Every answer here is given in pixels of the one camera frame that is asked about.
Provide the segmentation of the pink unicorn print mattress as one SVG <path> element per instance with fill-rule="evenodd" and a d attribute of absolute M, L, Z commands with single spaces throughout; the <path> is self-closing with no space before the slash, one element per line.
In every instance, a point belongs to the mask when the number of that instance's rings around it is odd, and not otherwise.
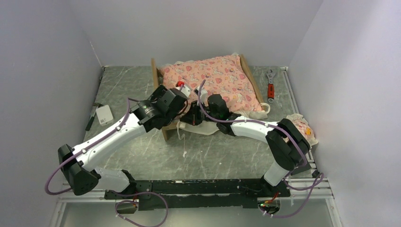
<path fill-rule="evenodd" d="M 152 67 L 155 87 L 174 88 L 182 81 L 195 89 L 205 81 L 203 89 L 208 95 L 221 95 L 229 110 L 236 114 L 260 120 L 270 112 L 270 105 L 263 101 L 246 59 L 237 53 Z"/>

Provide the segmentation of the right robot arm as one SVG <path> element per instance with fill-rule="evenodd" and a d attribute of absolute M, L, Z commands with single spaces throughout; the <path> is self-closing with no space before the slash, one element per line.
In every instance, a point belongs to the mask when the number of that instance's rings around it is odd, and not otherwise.
<path fill-rule="evenodd" d="M 242 136 L 268 144 L 274 157 L 273 164 L 261 178 L 261 192 L 272 196 L 279 190 L 279 183 L 297 167 L 305 166 L 310 143 L 289 119 L 263 122 L 230 111 L 221 95 L 211 95 L 208 105 L 191 103 L 180 121 L 191 126 L 213 122 L 223 134 Z"/>

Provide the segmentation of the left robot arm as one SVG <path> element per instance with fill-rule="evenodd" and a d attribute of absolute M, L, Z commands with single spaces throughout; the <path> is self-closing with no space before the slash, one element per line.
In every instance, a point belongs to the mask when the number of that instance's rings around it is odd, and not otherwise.
<path fill-rule="evenodd" d="M 186 84 L 167 89 L 160 85 L 146 100 L 128 106 L 126 114 L 92 139 L 58 149 L 61 171 L 76 196 L 105 189 L 131 198 L 136 182 L 127 170 L 109 170 L 99 163 L 125 143 L 170 124 L 185 108 L 192 89 Z"/>

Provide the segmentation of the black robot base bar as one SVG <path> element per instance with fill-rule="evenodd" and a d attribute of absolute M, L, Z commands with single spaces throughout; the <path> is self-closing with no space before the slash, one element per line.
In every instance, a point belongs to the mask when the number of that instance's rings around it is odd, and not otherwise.
<path fill-rule="evenodd" d="M 219 180 L 153 180 L 137 181 L 117 195 L 105 192 L 106 200 L 136 198 L 139 210 L 154 210 L 168 207 L 242 207 L 256 208 L 258 202 L 273 197 L 289 197 L 290 191 L 284 183 L 271 186 L 262 179 Z"/>

